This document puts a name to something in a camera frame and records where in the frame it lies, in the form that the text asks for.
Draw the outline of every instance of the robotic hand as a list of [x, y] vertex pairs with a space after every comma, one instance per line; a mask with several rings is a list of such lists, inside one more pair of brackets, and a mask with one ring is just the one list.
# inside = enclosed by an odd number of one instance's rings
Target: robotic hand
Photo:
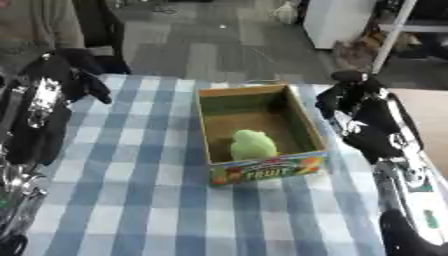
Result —
[[374, 165], [387, 255], [448, 255], [439, 173], [403, 104], [368, 74], [341, 71], [332, 77], [336, 85], [317, 96], [316, 107], [343, 141]]
[[80, 49], [42, 55], [0, 88], [0, 255], [21, 255], [25, 232], [47, 195], [45, 175], [61, 151], [70, 104], [111, 102], [93, 56]]

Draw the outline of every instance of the blue checkered tablecloth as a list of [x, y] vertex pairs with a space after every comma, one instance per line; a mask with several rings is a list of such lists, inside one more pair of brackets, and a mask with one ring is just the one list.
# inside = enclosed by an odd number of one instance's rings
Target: blue checkered tablecloth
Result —
[[298, 97], [329, 146], [317, 174], [207, 185], [194, 91], [227, 87], [108, 76], [112, 105], [74, 106], [27, 256], [384, 255], [370, 167]]

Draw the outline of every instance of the floor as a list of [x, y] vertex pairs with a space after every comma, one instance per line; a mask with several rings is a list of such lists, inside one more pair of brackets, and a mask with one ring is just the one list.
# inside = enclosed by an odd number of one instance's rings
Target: floor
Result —
[[[171, 3], [153, 13], [151, 0], [116, 10], [126, 22], [125, 56], [135, 74], [241, 83], [283, 79], [331, 83], [329, 54], [313, 49], [299, 25], [270, 13], [282, 0]], [[448, 90], [448, 64], [392, 60], [380, 79], [390, 87]]]

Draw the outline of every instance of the fruit box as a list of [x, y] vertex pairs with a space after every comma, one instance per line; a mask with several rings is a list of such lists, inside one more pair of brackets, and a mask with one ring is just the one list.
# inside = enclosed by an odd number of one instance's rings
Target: fruit box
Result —
[[[313, 173], [326, 155], [322, 138], [287, 85], [199, 90], [197, 106], [212, 185]], [[279, 155], [232, 161], [232, 136], [242, 129], [266, 133]]]

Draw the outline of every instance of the gloved hand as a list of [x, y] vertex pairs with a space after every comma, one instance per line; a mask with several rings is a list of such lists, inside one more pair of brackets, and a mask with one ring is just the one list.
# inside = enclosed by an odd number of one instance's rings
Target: gloved hand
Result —
[[[17, 114], [11, 126], [12, 138], [5, 146], [7, 160], [12, 164], [51, 164], [59, 154], [64, 141], [66, 126], [71, 117], [67, 101], [76, 102], [86, 95], [92, 95], [103, 103], [110, 103], [110, 90], [95, 77], [101, 68], [86, 50], [68, 49], [43, 55], [29, 64], [19, 78], [9, 83], [0, 99], [0, 128], [7, 114], [12, 90], [26, 86]], [[32, 128], [29, 125], [29, 107], [36, 95], [36, 82], [49, 78], [61, 84], [59, 97], [44, 126]]]
[[370, 163], [376, 163], [380, 157], [403, 155], [390, 143], [390, 135], [401, 132], [388, 107], [390, 100], [397, 103], [401, 119], [423, 149], [418, 130], [403, 104], [395, 94], [385, 91], [385, 87], [374, 77], [358, 71], [340, 71], [332, 77], [338, 82], [317, 96], [316, 106], [326, 119], [333, 118], [335, 111], [340, 111], [360, 124], [357, 132], [351, 132], [343, 139], [359, 149]]
[[50, 52], [33, 61], [19, 76], [29, 81], [48, 77], [63, 85], [67, 100], [76, 102], [86, 95], [92, 95], [109, 104], [110, 90], [96, 77], [103, 74], [89, 51], [84, 49], [61, 49]]

